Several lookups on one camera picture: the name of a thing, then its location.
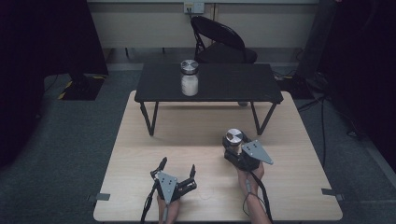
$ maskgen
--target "gray carpet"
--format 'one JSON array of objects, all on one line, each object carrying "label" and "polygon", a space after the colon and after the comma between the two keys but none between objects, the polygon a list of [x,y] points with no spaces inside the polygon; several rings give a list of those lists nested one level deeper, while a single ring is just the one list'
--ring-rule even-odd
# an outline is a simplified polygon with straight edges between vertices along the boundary
[{"label": "gray carpet", "polygon": [[[46,79],[50,88],[35,132],[15,163],[0,173],[0,224],[97,223],[87,197],[101,188],[139,75],[111,72],[95,101],[57,100],[68,76]],[[295,101],[297,106],[308,102]],[[322,161],[320,109],[321,104],[314,105],[301,116]],[[396,189],[368,153],[372,143],[347,136],[342,117],[325,102],[325,172],[336,193],[345,197],[340,202],[344,217],[336,223],[394,223]]]}]

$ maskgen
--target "wooden tabletop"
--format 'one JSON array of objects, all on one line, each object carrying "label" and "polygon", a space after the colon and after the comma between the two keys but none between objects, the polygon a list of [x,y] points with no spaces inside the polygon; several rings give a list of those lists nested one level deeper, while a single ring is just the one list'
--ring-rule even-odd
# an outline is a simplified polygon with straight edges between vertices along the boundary
[{"label": "wooden tabletop", "polygon": [[[290,95],[276,107],[261,136],[249,106],[237,103],[160,103],[155,136],[149,136],[140,104],[131,93],[93,216],[98,221],[139,221],[153,180],[149,174],[167,157],[164,172],[179,181],[195,164],[197,189],[181,198],[178,221],[245,221],[244,196],[235,168],[223,158],[221,138],[231,128],[259,140],[274,161],[262,179],[274,220],[338,220],[342,211],[321,168]],[[256,103],[259,118],[271,103]],[[154,103],[147,103],[148,114]],[[146,221],[158,220],[154,195]]]}]

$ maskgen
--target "metal lid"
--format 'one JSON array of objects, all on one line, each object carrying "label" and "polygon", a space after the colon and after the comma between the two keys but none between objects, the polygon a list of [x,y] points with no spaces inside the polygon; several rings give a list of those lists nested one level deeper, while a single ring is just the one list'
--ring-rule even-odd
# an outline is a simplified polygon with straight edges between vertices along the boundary
[{"label": "metal lid", "polygon": [[237,129],[228,130],[225,136],[232,146],[238,146],[241,144],[242,139],[244,138],[242,132]]},{"label": "metal lid", "polygon": [[198,62],[194,60],[186,60],[180,64],[180,69],[183,74],[193,75],[198,72]]}]

